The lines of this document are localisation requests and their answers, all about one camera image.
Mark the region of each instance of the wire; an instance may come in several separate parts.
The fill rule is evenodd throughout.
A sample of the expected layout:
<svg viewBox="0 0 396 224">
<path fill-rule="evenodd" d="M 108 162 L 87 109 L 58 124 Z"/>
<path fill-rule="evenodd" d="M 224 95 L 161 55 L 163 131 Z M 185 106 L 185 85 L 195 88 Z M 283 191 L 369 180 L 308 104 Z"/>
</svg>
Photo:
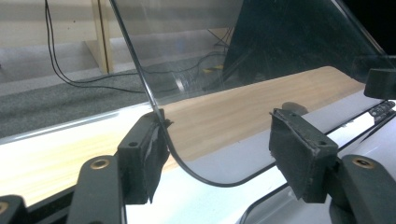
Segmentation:
<svg viewBox="0 0 396 224">
<path fill-rule="evenodd" d="M 93 80 L 88 80 L 88 81 L 75 81 L 70 78 L 68 78 L 63 72 L 61 67 L 58 64 L 58 60 L 56 57 L 56 52 L 55 52 L 55 41 L 54 41 L 54 34 L 53 34 L 53 27 L 52 27 L 52 18 L 50 15 L 50 6 L 48 4 L 48 0 L 45 0 L 45 13 L 46 13 L 46 25 L 47 25 L 47 39 L 48 39 L 48 47 L 49 47 L 49 56 L 50 56 L 50 61 L 52 65 L 52 69 L 55 72 L 56 76 L 60 78 L 63 82 L 66 84 L 73 86 L 73 87 L 78 87 L 78 88 L 102 88 L 102 89 L 111 89 L 111 90 L 116 90 L 116 91 L 127 91 L 127 92 L 133 92 L 133 93 L 145 93 L 144 91 L 130 91 L 130 90 L 125 90 L 125 89 L 120 89 L 120 88 L 115 88 L 115 87 L 108 87 L 108 86 L 81 86 L 78 84 L 87 84 L 87 83 L 92 83 L 95 81 L 103 80 L 106 78 L 111 78 L 111 77 L 121 77 L 121 76 L 130 76 L 130 75 L 137 75 L 137 73 L 131 73 L 131 74 L 119 74 L 119 75 L 109 75 L 107 77 L 99 77 Z"/>
<path fill-rule="evenodd" d="M 229 45 L 228 45 L 226 42 L 224 42 L 224 38 L 225 38 L 227 35 L 230 35 L 232 29 L 233 29 L 233 28 L 229 27 L 229 28 L 227 29 L 226 33 L 224 34 L 224 36 L 223 36 L 222 38 L 220 38 L 220 37 L 218 37 L 217 35 L 213 34 L 213 32 L 211 32 L 210 30 L 207 30 L 207 31 L 208 31 L 210 34 L 212 34 L 215 38 L 217 38 L 217 39 L 219 40 L 219 41 L 215 44 L 215 46 L 223 46 L 223 47 L 225 47 L 225 48 L 228 48 Z"/>
<path fill-rule="evenodd" d="M 58 78 L 60 78 L 60 79 L 61 79 L 63 82 L 65 82 L 66 84 L 68 84 L 68 85 L 70 85 L 70 86 L 73 86 L 73 87 L 77 87 L 77 88 L 103 88 L 103 89 L 111 89 L 111 90 L 116 90 L 116 91 L 127 91 L 127 92 L 134 92 L 134 93 L 145 93 L 144 91 L 130 91 L 130 90 L 125 90 L 125 89 L 120 89 L 120 88 L 115 88 L 115 87 L 108 87 L 108 86 L 82 86 L 82 85 L 80 85 L 80 84 L 93 83 L 93 82 L 96 82 L 96 81 L 99 81 L 99 80 L 103 80 L 103 79 L 106 79 L 106 78 L 111 78 L 111 77 L 121 77 L 121 76 L 138 75 L 138 73 L 126 73 L 126 74 L 108 75 L 108 76 L 106 76 L 106 77 L 99 77 L 99 78 L 96 78 L 96 79 L 86 80 L 86 81 L 75 81 L 75 80 L 72 80 L 72 79 L 70 79 L 69 77 L 67 77 L 67 76 L 63 73 L 61 67 L 59 66 L 58 60 L 57 60 L 57 57 L 56 57 L 56 52 L 55 52 L 55 41 L 54 41 L 54 34 L 53 34 L 53 27 L 52 27 L 52 18 L 51 18 L 51 15 L 50 15 L 50 6 L 49 6 L 49 3 L 48 3 L 48 0 L 45 0 L 45 13 L 46 13 L 46 25 L 47 25 L 47 39 L 48 39 L 49 56 L 50 56 L 50 61 L 51 61 L 52 69 L 53 69 L 53 71 L 55 72 L 55 74 L 56 74 L 56 76 L 57 76 Z M 224 37 L 223 37 L 222 39 L 220 39 L 220 38 L 217 37 L 217 39 L 219 39 L 219 42 L 222 41 L 225 45 L 227 45 L 227 44 L 223 41 L 223 39 L 224 39 L 224 38 L 227 38 L 226 41 L 228 40 L 228 38 L 229 38 L 229 36 L 230 36 L 230 34 L 231 34 L 231 30 L 232 30 L 232 29 L 233 29 L 233 28 L 228 28 L 226 34 L 224 35 Z M 225 56 L 225 48 L 226 48 L 226 46 L 224 47 L 224 51 L 223 51 L 223 52 L 218 52 L 218 51 L 209 52 L 208 54 L 206 54 L 206 56 L 202 57 L 202 58 L 198 61 L 197 64 L 195 64 L 195 65 L 193 65 L 193 66 L 191 66 L 191 67 L 182 69 L 182 70 L 178 70 L 178 71 L 173 71 L 173 70 L 170 70 L 170 71 L 151 71 L 151 72 L 150 72 L 150 71 L 147 71 L 147 70 L 144 70 L 144 69 L 143 69 L 143 71 L 144 71 L 145 73 L 147 73 L 147 74 L 166 74 L 166 73 L 182 73 L 182 72 L 187 72 L 187 71 L 190 71 L 190 70 L 192 70 L 192 69 L 194 69 L 194 68 L 198 68 L 198 70 L 199 70 L 200 64 L 201 64 L 204 60 L 206 60 L 207 58 L 212 57 L 212 56 Z M 163 91 L 173 91 L 173 90 L 176 90 L 176 89 L 177 89 L 177 88 L 173 88 L 173 89 L 170 89 L 170 90 L 163 90 Z"/>
<path fill-rule="evenodd" d="M 212 56 L 225 56 L 225 54 L 222 53 L 222 52 L 218 52 L 218 51 L 209 52 L 209 53 L 206 54 L 206 56 L 202 57 L 202 58 L 198 61 L 197 64 L 195 64 L 195 65 L 193 65 L 193 66 L 191 66 L 191 67 L 182 69 L 182 70 L 177 70 L 177 71 L 174 71 L 174 70 L 169 70 L 169 71 L 151 71 L 151 72 L 150 72 L 150 71 L 147 71 L 147 70 L 143 69 L 143 71 L 145 71 L 147 74 L 166 74 L 166 73 L 182 73 L 182 72 L 187 72 L 187 71 L 190 71 L 190 70 L 192 70 L 192 69 L 194 69 L 194 68 L 196 68 L 196 67 L 199 68 L 199 65 L 200 65 L 204 60 L 206 60 L 207 58 L 212 57 Z"/>
</svg>

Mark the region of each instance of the brass screw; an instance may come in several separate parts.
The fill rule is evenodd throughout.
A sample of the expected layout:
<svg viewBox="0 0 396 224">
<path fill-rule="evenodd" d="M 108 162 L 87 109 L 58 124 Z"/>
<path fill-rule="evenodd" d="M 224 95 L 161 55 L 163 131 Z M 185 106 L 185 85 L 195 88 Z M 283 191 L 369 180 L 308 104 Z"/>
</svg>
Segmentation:
<svg viewBox="0 0 396 224">
<path fill-rule="evenodd" d="M 91 169 L 100 170 L 107 167 L 110 164 L 109 160 L 100 159 L 91 163 Z"/>
<path fill-rule="evenodd" d="M 360 157 L 353 159 L 353 163 L 365 169 L 374 169 L 375 167 L 375 165 L 371 161 L 367 161 L 366 159 Z"/>
</svg>

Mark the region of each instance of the curved plastic panel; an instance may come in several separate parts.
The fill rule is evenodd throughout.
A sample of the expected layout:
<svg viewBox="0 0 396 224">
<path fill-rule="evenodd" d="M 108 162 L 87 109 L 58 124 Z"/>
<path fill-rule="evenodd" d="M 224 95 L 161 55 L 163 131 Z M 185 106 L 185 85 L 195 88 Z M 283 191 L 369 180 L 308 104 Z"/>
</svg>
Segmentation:
<svg viewBox="0 0 396 224">
<path fill-rule="evenodd" d="M 338 102 L 364 88 L 370 66 L 356 67 L 361 57 L 385 56 L 336 1 L 111 2 L 154 110 L 173 122 L 173 156 L 216 186 L 241 184 L 274 161 L 273 108 L 304 114 Z M 370 105 L 360 103 L 321 130 Z"/>
</svg>

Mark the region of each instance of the wooden board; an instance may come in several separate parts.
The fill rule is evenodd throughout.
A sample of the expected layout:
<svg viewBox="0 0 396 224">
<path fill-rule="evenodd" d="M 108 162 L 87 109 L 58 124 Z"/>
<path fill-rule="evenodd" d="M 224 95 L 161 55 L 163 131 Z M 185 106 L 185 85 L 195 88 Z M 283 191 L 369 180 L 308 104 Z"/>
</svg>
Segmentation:
<svg viewBox="0 0 396 224">
<path fill-rule="evenodd" d="M 192 160 L 268 129 L 268 113 L 284 102 L 312 111 L 362 88 L 338 70 L 323 67 L 176 102 L 164 109 L 174 122 L 169 133 L 180 156 Z M 149 111 L 146 106 L 115 118 L 0 145 L 0 195 L 18 194 L 31 205 L 75 185 L 81 165 L 96 156 L 113 155 L 125 134 Z M 170 158 L 164 170 L 176 166 Z"/>
<path fill-rule="evenodd" d="M 57 44 L 96 40 L 91 1 L 49 1 Z M 0 0 L 0 48 L 47 44 L 44 1 Z"/>
<path fill-rule="evenodd" d="M 119 10 L 129 35 L 163 34 L 212 28 L 233 27 L 242 0 L 118 0 Z M 107 7 L 111 37 L 121 36 L 120 27 Z"/>
<path fill-rule="evenodd" d="M 163 107 L 174 123 L 168 131 L 183 160 L 194 160 L 269 129 L 270 112 L 294 102 L 308 111 L 364 88 L 332 67 L 280 77 Z"/>
<path fill-rule="evenodd" d="M 104 73 L 113 72 L 113 53 L 106 14 L 106 0 L 92 0 L 92 11 L 97 40 L 86 41 L 93 58 Z"/>
<path fill-rule="evenodd" d="M 0 195 L 21 195 L 31 205 L 75 185 L 81 165 L 97 156 L 114 155 L 148 108 L 0 145 Z M 175 166 L 171 158 L 164 170 Z"/>
</svg>

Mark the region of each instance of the wooden post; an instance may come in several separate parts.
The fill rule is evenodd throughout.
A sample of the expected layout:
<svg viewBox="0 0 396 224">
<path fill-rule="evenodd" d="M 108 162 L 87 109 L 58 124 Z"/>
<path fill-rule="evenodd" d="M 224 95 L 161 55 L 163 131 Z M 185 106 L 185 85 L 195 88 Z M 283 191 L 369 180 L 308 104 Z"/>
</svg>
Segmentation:
<svg viewBox="0 0 396 224">
<path fill-rule="evenodd" d="M 86 41 L 86 44 L 102 72 L 110 73 L 113 71 L 113 58 L 106 15 L 106 0 L 92 0 L 92 10 L 97 40 Z"/>
</svg>

